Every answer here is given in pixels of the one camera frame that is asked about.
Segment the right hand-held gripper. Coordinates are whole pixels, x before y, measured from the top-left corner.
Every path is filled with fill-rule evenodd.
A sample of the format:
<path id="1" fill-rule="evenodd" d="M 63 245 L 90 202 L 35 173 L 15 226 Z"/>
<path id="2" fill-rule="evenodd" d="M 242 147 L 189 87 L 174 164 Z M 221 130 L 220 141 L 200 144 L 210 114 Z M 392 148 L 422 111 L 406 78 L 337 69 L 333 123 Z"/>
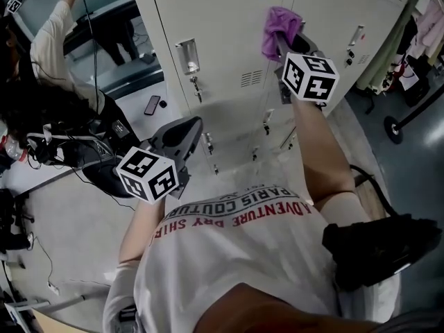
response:
<path id="1" fill-rule="evenodd" d="M 283 32 L 277 32 L 274 40 L 281 64 L 275 70 L 281 102 L 290 104 L 296 98 L 324 108 L 340 79 L 333 61 L 303 33 L 297 33 L 292 43 Z"/>

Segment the purple wiping cloth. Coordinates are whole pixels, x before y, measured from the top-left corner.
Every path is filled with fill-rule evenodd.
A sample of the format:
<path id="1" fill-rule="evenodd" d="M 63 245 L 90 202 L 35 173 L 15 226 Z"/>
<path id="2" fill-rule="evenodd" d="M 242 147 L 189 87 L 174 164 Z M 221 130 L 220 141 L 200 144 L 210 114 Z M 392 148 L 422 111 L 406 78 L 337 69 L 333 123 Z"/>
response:
<path id="1" fill-rule="evenodd" d="M 269 60 L 279 62 L 275 35 L 282 33 L 286 42 L 291 45 L 301 29 L 302 21 L 303 18 L 292 10 L 281 6 L 270 7 L 264 25 L 262 54 Z"/>

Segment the beige metal locker cabinet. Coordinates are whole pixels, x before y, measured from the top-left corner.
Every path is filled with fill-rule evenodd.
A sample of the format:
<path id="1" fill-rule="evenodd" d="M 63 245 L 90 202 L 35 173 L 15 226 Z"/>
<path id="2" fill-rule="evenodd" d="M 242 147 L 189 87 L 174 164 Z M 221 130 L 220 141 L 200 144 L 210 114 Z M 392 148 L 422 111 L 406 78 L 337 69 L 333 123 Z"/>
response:
<path id="1" fill-rule="evenodd" d="M 280 100 L 278 63 L 262 54 L 268 10 L 302 17 L 313 52 L 331 59 L 339 83 L 329 114 L 371 63 L 408 0 L 135 0 L 180 110 L 203 119 L 200 147 L 221 173 L 294 143 L 293 113 Z"/>

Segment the person's right forearm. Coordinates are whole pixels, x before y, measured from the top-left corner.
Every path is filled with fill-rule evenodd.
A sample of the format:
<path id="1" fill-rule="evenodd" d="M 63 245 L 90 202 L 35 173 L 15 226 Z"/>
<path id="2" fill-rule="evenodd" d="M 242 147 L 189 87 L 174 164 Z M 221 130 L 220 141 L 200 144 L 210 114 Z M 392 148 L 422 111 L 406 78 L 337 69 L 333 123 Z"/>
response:
<path id="1" fill-rule="evenodd" d="M 350 165 L 327 119 L 314 103 L 292 100 L 305 182 L 316 209 L 355 190 Z"/>

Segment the person's left forearm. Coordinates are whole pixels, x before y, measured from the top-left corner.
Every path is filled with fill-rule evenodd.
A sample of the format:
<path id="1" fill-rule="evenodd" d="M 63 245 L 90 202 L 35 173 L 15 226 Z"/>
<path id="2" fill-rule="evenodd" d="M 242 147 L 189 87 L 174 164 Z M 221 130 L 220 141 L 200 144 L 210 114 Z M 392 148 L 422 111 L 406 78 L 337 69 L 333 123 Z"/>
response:
<path id="1" fill-rule="evenodd" d="M 123 237 L 119 263 L 139 261 L 165 214 L 165 199 L 151 205 L 140 200 Z"/>

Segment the black box with white label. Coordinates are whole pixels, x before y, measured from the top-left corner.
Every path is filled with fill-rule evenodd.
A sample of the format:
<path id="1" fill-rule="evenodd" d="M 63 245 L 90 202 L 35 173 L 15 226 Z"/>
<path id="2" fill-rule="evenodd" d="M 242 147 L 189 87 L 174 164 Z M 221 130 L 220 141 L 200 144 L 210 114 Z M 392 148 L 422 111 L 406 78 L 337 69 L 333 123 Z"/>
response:
<path id="1" fill-rule="evenodd" d="M 119 139 L 123 139 L 129 134 L 129 130 L 120 122 L 120 120 L 112 122 L 111 128 Z"/>

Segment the dark smartphone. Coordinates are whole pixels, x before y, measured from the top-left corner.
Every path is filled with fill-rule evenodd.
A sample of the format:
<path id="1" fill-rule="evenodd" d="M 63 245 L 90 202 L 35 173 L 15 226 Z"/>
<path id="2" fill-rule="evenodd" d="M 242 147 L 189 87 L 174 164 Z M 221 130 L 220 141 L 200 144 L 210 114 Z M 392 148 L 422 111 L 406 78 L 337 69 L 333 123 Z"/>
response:
<path id="1" fill-rule="evenodd" d="M 155 110 L 161 101 L 161 97 L 157 95 L 152 95 L 149 99 L 149 102 L 144 110 L 144 114 L 147 116 L 152 116 L 155 113 Z"/>

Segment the red bag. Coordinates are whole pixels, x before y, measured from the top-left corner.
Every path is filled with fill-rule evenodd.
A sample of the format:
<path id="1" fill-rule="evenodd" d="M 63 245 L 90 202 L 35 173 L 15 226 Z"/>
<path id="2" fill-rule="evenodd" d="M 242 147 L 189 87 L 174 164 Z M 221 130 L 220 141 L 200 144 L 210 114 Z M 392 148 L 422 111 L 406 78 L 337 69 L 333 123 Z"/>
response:
<path id="1" fill-rule="evenodd" d="M 395 83 L 404 74 L 405 65 L 402 63 L 400 65 L 393 65 L 393 71 L 389 73 L 390 81 Z"/>

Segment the black wheeled stand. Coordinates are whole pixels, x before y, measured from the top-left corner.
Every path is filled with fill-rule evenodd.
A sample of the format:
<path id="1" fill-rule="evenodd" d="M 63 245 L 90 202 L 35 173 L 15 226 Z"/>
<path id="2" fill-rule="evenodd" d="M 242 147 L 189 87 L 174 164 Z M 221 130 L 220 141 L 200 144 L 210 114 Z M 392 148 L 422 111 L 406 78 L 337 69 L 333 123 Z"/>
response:
<path id="1" fill-rule="evenodd" d="M 430 97 L 423 101 L 416 109 L 411 111 L 401 121 L 397 121 L 392 116 L 384 118 L 384 129 L 388 138 L 394 144 L 401 144 L 404 139 L 402 129 L 422 114 L 429 106 L 444 95 L 444 84 L 442 84 Z"/>

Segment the white printed bag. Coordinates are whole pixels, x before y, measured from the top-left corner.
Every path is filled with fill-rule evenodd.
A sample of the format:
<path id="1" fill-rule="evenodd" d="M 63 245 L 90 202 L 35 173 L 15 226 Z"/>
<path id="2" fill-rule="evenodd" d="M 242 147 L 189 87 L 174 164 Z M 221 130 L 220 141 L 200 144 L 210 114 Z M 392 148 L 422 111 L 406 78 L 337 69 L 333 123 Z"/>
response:
<path id="1" fill-rule="evenodd" d="M 413 87 L 419 81 L 419 77 L 415 74 L 410 65 L 404 65 L 403 74 L 399 78 L 399 82 L 402 85 L 404 91 L 407 91 Z"/>

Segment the person's white printed shirt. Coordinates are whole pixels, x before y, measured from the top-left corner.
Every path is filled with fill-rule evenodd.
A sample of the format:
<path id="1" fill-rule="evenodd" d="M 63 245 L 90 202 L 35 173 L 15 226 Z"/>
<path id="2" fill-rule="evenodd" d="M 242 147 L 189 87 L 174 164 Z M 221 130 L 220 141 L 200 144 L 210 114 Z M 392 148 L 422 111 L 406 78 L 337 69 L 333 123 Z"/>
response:
<path id="1" fill-rule="evenodd" d="M 134 307 L 139 333 L 191 333 L 206 309 L 247 284 L 313 314 L 336 315 L 334 263 L 324 229 L 369 220 L 358 197 L 342 193 L 320 209 L 279 186 L 251 187 L 170 211 L 143 255 L 120 264 L 103 313 L 118 333 Z"/>

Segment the black framed glass window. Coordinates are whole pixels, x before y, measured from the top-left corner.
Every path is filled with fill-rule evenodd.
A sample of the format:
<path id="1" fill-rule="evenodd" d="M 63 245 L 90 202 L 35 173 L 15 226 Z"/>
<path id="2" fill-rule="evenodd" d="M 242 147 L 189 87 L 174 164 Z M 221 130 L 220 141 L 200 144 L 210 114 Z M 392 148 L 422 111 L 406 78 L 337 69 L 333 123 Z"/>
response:
<path id="1" fill-rule="evenodd" d="M 0 0 L 0 15 L 9 0 Z M 58 0 L 24 0 L 11 28 L 25 51 Z M 64 41 L 68 68 L 78 79 L 120 99 L 164 80 L 135 0 L 76 0 Z"/>

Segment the pink hanging garment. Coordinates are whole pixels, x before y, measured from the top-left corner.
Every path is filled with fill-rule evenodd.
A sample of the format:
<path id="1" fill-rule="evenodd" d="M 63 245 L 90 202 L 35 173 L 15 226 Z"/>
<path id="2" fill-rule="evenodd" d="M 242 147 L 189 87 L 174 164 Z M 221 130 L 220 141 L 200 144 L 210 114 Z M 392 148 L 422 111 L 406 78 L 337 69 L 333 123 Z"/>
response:
<path id="1" fill-rule="evenodd" d="M 418 59 L 422 55 L 431 57 L 444 37 L 444 11 L 439 0 L 431 0 L 424 15 L 417 20 L 418 33 L 411 55 Z"/>

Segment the clear plastic bottle red label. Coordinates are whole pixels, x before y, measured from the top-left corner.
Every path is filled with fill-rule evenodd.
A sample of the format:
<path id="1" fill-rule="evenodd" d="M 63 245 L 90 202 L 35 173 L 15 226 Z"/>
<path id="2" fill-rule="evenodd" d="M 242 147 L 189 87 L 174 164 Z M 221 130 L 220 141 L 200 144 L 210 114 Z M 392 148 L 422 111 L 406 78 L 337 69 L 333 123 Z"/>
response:
<path id="1" fill-rule="evenodd" d="M 3 135 L 1 138 L 1 145 L 6 151 L 6 154 L 12 160 L 24 162 L 27 158 L 27 150 L 22 149 L 19 142 L 10 135 Z"/>

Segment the black waist bag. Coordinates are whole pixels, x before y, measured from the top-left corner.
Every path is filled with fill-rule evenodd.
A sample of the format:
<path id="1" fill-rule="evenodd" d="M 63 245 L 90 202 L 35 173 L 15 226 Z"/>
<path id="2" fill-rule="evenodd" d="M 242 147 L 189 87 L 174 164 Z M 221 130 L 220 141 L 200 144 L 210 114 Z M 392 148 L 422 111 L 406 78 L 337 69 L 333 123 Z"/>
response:
<path id="1" fill-rule="evenodd" d="M 329 224 L 322 244 L 336 263 L 337 285 L 355 291 L 416 263 L 439 245 L 442 234 L 437 222 L 405 214 L 343 227 Z"/>

